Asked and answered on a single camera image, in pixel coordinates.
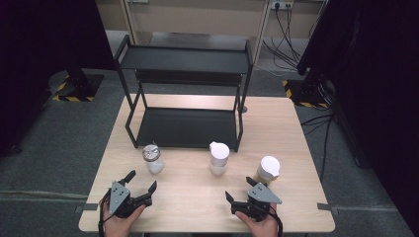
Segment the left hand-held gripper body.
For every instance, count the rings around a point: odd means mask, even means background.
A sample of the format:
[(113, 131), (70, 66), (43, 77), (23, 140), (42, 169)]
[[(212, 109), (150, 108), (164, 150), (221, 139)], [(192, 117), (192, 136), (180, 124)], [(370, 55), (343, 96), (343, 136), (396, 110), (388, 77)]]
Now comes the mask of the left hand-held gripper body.
[(131, 192), (126, 186), (122, 186), (118, 182), (111, 185), (110, 196), (110, 215), (127, 218), (140, 206), (145, 205), (149, 207), (152, 205), (152, 197), (148, 194), (143, 194), (139, 197), (131, 197)]

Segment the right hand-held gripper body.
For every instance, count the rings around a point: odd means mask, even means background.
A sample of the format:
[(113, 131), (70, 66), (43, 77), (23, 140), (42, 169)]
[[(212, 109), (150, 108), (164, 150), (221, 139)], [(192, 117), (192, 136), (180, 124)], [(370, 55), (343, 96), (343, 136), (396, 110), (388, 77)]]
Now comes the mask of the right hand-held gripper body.
[(244, 213), (257, 222), (264, 220), (270, 210), (271, 204), (281, 204), (282, 200), (277, 197), (264, 183), (250, 182), (251, 189), (247, 192), (248, 200), (236, 201), (230, 198), (230, 211)]

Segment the white-lidded jar of tan powder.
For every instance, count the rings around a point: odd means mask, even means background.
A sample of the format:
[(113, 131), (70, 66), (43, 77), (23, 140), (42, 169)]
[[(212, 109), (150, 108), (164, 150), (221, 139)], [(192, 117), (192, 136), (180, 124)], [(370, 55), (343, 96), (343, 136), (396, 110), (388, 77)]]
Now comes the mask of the white-lidded jar of tan powder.
[(270, 185), (280, 176), (281, 163), (274, 156), (265, 156), (261, 159), (254, 175), (254, 180)]

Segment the glass shaker with silver lid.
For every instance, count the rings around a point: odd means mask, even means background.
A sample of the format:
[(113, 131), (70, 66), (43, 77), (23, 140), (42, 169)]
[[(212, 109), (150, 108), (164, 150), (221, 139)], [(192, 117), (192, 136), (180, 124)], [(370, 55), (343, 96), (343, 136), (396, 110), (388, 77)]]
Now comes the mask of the glass shaker with silver lid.
[(146, 162), (148, 171), (155, 175), (164, 169), (161, 152), (157, 145), (148, 144), (142, 149), (142, 158)]

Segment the white-lidded jar of white powder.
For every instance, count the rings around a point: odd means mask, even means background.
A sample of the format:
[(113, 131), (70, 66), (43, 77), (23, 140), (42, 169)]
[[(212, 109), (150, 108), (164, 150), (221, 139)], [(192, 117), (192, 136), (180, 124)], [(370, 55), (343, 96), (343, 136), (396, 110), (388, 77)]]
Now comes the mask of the white-lidded jar of white powder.
[(229, 147), (221, 142), (213, 141), (209, 145), (210, 152), (210, 171), (216, 175), (221, 176), (225, 173), (227, 167), (227, 161), (230, 153)]

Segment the black metal two-tier rack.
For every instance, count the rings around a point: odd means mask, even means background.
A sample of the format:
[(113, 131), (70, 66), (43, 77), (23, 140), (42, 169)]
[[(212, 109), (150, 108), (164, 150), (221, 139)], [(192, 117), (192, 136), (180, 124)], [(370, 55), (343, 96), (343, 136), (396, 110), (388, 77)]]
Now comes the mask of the black metal two-tier rack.
[[(250, 43), (240, 49), (133, 45), (124, 37), (114, 62), (135, 73), (138, 89), (123, 85), (129, 114), (126, 131), (134, 147), (207, 148), (223, 142), (233, 151), (243, 134), (242, 115), (253, 69)], [(144, 86), (230, 87), (234, 96), (146, 94)]]

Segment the person's left hand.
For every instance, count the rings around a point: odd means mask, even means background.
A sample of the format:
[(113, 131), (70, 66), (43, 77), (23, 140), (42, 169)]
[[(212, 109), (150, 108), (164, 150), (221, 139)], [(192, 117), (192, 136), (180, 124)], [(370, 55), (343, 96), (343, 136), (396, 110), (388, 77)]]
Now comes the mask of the person's left hand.
[(110, 215), (109, 202), (107, 200), (102, 199), (99, 202), (99, 205), (103, 210), (104, 237), (128, 237), (130, 229), (146, 209), (146, 206), (142, 205), (138, 207), (131, 216), (127, 218), (119, 218)]

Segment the person's right hand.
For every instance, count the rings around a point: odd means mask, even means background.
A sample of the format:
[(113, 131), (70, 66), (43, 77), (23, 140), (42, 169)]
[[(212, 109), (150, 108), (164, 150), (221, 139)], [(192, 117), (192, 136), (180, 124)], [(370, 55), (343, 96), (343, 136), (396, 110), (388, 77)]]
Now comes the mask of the person's right hand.
[(236, 211), (235, 215), (248, 227), (252, 237), (278, 237), (279, 224), (273, 216), (268, 215), (263, 221), (255, 222), (243, 212)]

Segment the grey tape strip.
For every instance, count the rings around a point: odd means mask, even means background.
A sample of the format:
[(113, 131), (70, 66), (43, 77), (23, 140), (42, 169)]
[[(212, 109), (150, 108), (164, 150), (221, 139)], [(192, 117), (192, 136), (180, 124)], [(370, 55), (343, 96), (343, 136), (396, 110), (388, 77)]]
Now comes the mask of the grey tape strip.
[(317, 208), (319, 210), (330, 211), (333, 215), (339, 215), (340, 214), (340, 211), (339, 211), (338, 207), (334, 206), (332, 204), (329, 204), (329, 203), (318, 203)]
[(96, 211), (97, 208), (98, 208), (98, 205), (96, 203), (83, 203), (83, 204), (77, 205), (74, 209), (74, 212), (75, 213), (82, 213), (84, 210)]

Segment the black stand base striped tape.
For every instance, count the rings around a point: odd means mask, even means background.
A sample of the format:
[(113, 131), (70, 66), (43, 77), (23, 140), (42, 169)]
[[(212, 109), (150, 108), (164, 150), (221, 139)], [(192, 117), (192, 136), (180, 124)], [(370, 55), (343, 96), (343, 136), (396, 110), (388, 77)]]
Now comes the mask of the black stand base striped tape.
[(287, 79), (283, 81), (286, 96), (293, 101), (296, 106), (327, 108), (328, 104), (318, 91), (303, 91), (302, 80)]
[(85, 73), (81, 68), (70, 70), (59, 84), (52, 99), (65, 102), (92, 102), (103, 79), (102, 74)]

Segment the black curtain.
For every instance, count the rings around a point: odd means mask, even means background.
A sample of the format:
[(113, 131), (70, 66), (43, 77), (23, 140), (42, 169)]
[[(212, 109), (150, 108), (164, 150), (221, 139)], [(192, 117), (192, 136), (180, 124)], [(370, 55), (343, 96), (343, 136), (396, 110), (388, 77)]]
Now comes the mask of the black curtain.
[(419, 237), (419, 0), (328, 0), (297, 66), (334, 88), (356, 148)]
[(0, 157), (18, 145), (57, 72), (113, 70), (95, 0), (0, 0)]

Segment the white wall socket strip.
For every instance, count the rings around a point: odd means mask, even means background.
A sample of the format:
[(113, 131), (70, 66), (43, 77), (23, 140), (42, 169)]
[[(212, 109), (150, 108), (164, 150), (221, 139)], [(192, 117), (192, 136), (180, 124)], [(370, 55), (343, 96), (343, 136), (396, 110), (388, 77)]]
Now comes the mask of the white wall socket strip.
[(293, 8), (294, 0), (272, 0), (272, 10), (291, 10)]

